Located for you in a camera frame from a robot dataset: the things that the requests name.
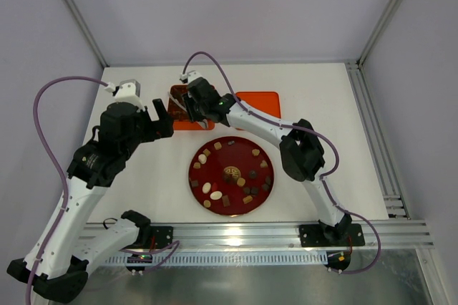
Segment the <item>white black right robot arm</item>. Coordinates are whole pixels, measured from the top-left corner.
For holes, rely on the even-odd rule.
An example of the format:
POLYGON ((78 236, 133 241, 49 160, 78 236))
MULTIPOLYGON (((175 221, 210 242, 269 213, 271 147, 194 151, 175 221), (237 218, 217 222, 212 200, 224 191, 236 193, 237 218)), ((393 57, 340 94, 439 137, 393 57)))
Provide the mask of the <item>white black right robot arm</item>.
POLYGON ((245 130, 278 148, 283 171, 303 185, 315 205, 325 239, 337 244, 347 238, 351 214, 339 205, 325 180, 336 171, 339 156, 335 154, 335 165, 325 172, 324 148, 320 141, 328 140, 317 133, 309 121, 289 122, 251 107, 235 95, 221 96, 201 76, 183 75, 180 81, 186 85, 183 101, 191 121, 211 120, 245 130))

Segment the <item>dark flower chocolate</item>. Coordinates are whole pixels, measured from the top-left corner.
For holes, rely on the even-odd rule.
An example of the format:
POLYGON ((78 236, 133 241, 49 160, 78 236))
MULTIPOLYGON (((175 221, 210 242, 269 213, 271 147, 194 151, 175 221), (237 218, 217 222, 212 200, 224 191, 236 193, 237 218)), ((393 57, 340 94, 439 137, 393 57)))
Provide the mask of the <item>dark flower chocolate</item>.
POLYGON ((250 179, 256 179, 257 178, 257 172, 254 170, 251 170, 248 174, 250 179))

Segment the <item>orange box lid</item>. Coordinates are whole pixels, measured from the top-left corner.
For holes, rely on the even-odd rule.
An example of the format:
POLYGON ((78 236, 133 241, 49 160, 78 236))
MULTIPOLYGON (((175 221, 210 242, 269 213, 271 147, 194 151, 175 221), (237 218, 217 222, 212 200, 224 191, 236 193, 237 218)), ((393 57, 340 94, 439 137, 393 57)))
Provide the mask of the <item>orange box lid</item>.
POLYGON ((235 94, 250 106, 268 115, 281 118, 280 97, 277 92, 245 91, 235 94))

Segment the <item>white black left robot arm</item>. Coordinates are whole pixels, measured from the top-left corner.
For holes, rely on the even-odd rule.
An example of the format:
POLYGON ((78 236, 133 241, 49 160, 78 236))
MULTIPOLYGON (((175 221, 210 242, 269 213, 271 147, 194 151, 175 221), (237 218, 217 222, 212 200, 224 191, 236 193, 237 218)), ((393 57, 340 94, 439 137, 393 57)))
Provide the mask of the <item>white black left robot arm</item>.
POLYGON ((26 257, 13 260, 7 269, 10 276, 27 285, 28 293, 68 304, 107 258, 123 248, 143 248, 151 241, 150 219, 127 210, 100 236, 77 243, 92 211, 138 146, 172 136, 173 119, 162 100, 154 99, 152 104, 157 120, 131 103, 110 104, 93 127, 91 138, 75 151, 64 176, 62 198, 45 232, 26 257))

